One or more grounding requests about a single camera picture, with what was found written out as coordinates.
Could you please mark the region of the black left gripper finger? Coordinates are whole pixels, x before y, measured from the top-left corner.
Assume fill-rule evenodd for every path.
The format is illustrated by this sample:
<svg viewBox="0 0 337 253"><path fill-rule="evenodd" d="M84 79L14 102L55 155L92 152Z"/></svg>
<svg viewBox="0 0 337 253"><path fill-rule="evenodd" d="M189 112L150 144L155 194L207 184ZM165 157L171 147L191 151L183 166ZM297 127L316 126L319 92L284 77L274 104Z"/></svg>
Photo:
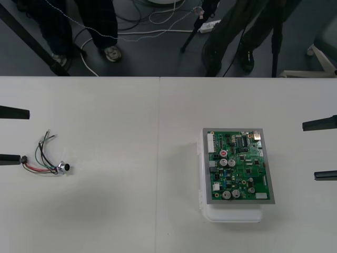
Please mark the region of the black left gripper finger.
<svg viewBox="0 0 337 253"><path fill-rule="evenodd" d="M21 164L20 155L0 154L0 166L15 166Z"/></svg>
<svg viewBox="0 0 337 253"><path fill-rule="evenodd" d="M25 109L12 108L7 106L0 106L1 119L30 119L30 111Z"/></svg>

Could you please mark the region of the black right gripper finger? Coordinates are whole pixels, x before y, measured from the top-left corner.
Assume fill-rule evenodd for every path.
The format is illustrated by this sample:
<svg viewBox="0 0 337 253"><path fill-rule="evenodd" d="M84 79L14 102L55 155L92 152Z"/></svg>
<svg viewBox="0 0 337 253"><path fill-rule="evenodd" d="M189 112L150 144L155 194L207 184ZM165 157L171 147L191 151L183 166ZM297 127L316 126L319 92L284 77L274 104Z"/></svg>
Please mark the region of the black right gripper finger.
<svg viewBox="0 0 337 253"><path fill-rule="evenodd" d="M302 130L303 131L329 130L329 129L336 129L336 126L337 126L337 115L333 115L329 118L303 122Z"/></svg>
<svg viewBox="0 0 337 253"><path fill-rule="evenodd" d="M314 173L315 181L337 181L337 171L318 171Z"/></svg>

